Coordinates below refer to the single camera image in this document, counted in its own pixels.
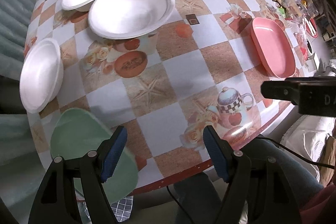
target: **bolt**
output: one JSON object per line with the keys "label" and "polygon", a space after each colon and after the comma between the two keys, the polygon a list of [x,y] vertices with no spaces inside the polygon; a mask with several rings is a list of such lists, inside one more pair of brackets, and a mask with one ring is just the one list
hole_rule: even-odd
{"label": "bolt", "polygon": [[90,158],[93,158],[93,157],[95,157],[95,156],[97,155],[97,151],[95,151],[95,150],[91,150],[91,151],[88,152],[87,155],[88,155]]}
{"label": "bolt", "polygon": [[235,150],[233,152],[233,155],[235,155],[236,157],[241,157],[243,155],[243,152],[241,152],[240,150]]}
{"label": "bolt", "polygon": [[276,159],[274,157],[268,157],[267,160],[272,164],[276,162]]}
{"label": "bolt", "polygon": [[60,156],[57,156],[56,158],[54,158],[55,163],[59,163],[61,161],[62,161],[62,157],[60,157]]}

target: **pink tray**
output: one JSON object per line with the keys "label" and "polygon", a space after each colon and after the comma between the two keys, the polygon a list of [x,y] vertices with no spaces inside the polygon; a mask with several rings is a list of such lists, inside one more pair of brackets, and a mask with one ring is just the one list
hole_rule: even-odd
{"label": "pink tray", "polygon": [[292,48],[285,33],[276,22],[262,17],[254,18],[251,36],[261,62],[269,74],[286,78],[295,73]]}

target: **black cable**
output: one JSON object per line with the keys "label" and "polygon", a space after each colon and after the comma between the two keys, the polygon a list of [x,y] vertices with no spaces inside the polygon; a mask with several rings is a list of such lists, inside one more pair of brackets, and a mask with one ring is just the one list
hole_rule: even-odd
{"label": "black cable", "polygon": [[330,168],[330,169],[335,169],[335,166],[332,166],[332,165],[329,165],[329,164],[322,164],[322,163],[319,163],[319,162],[314,162],[314,161],[311,161],[311,160],[307,160],[305,157],[299,155],[298,153],[295,153],[294,151],[290,150],[289,148],[287,148],[286,146],[276,142],[275,140],[272,140],[270,138],[266,138],[266,137],[256,137],[256,139],[261,139],[261,140],[268,140],[268,141],[271,141],[275,144],[277,144],[278,146],[282,147],[283,149],[287,150],[288,152],[292,153],[293,155],[297,156],[298,158],[300,158],[301,160],[309,163],[309,164],[312,164],[312,165],[318,165],[318,166],[322,166],[322,167],[326,167],[326,168]]}
{"label": "black cable", "polygon": [[179,203],[179,201],[173,196],[173,194],[171,193],[171,191],[169,190],[169,187],[167,186],[167,190],[168,193],[170,194],[170,196],[173,198],[173,200],[177,203],[177,205],[181,208],[181,210],[185,213],[185,215],[189,218],[190,222],[192,224],[195,224],[195,222],[193,221],[193,219],[191,218],[191,216],[187,213],[187,211],[182,207],[182,205]]}

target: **person's leg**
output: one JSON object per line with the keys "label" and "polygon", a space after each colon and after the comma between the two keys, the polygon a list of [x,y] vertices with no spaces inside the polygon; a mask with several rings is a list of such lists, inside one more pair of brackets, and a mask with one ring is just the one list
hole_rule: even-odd
{"label": "person's leg", "polygon": [[292,188],[299,208],[323,189],[323,185],[318,183],[306,168],[268,140],[254,139],[241,151],[248,157],[255,159],[266,160],[268,156],[274,157]]}
{"label": "person's leg", "polygon": [[[221,207],[211,180],[205,173],[196,174],[174,184],[177,200],[196,224],[212,224]],[[176,224],[191,224],[189,218],[179,208]]]}

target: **checkered tablecloth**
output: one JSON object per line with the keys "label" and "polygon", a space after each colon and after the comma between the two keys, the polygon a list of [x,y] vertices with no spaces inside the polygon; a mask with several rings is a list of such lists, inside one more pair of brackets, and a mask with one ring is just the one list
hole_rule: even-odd
{"label": "checkered tablecloth", "polygon": [[[236,149],[249,142],[289,104],[260,93],[261,83],[273,78],[250,38],[254,17],[283,28],[295,56],[295,75],[308,74],[298,42],[271,0],[175,0],[164,26],[128,41],[98,37],[88,27],[87,13],[62,11],[61,1],[37,0],[26,40],[26,52],[45,37],[56,39],[62,50],[60,92],[39,115],[28,114],[45,168],[55,124],[71,107],[91,111],[111,129],[127,128],[127,147],[140,169],[134,193],[208,168],[202,141],[208,124]],[[125,55],[128,63],[118,65]],[[239,93],[230,117],[220,114],[223,88]]]}

